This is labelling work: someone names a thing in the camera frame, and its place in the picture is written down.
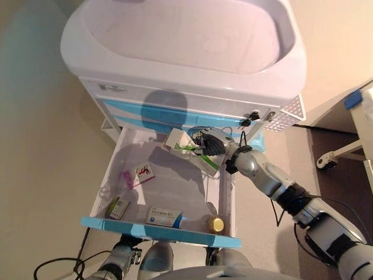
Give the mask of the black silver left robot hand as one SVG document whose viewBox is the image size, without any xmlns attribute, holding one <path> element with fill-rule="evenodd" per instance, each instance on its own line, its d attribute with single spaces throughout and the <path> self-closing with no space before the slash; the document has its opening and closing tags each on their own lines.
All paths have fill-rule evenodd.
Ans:
<svg viewBox="0 0 373 280">
<path fill-rule="evenodd" d="M 141 238 L 134 237 L 132 235 L 128 234 L 122 234 L 121 238 L 118 242 L 119 246 L 127 246 L 130 249 L 136 247 L 138 244 L 140 244 L 143 240 Z"/>
</svg>

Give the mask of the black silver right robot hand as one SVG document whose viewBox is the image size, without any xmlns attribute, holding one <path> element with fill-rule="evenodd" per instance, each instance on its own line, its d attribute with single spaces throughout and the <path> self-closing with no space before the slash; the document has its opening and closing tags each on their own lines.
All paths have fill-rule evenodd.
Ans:
<svg viewBox="0 0 373 280">
<path fill-rule="evenodd" d="M 196 155 L 223 155 L 226 147 L 234 142 L 228 133 L 215 127 L 193 127 L 188 130 L 188 135 L 198 146 L 193 150 Z"/>
</svg>

